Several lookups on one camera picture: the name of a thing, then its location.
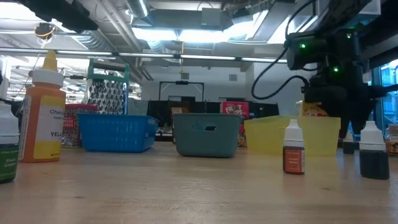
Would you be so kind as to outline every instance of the white bottle cap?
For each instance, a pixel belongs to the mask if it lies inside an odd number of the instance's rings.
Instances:
[[[32,83],[37,82],[55,84],[62,87],[63,75],[51,70],[36,69],[33,71]]]
[[[361,150],[385,151],[383,133],[377,128],[374,121],[367,121],[365,128],[361,131],[361,141],[359,142]]]
[[[354,142],[353,133],[351,133],[351,130],[347,129],[347,134],[343,142]]]
[[[289,126],[285,129],[285,146],[304,147],[303,131],[296,119],[291,119]]]
[[[11,113],[11,105],[0,103],[0,144],[19,142],[18,118]]]

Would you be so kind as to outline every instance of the gray plastic bin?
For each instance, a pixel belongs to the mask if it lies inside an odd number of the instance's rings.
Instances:
[[[174,136],[182,156],[233,157],[241,118],[235,114],[175,114]]]

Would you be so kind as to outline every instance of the yellow plastic container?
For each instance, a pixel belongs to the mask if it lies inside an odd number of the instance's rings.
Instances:
[[[256,154],[282,155],[285,128],[297,119],[303,129],[306,156],[335,156],[340,119],[306,116],[271,116],[246,120],[244,128],[248,151]]]

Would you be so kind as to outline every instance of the wooden table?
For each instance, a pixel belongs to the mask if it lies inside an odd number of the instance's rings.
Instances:
[[[182,157],[157,142],[142,154],[63,149],[60,162],[19,164],[0,185],[1,224],[397,223],[398,160],[390,180],[359,175],[358,155],[307,158],[305,175],[280,157]]]

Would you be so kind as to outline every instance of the yellow cap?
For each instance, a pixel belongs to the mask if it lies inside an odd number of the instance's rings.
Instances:
[[[57,72],[57,58],[55,56],[55,51],[49,50],[47,56],[44,59],[42,69],[51,70]]]

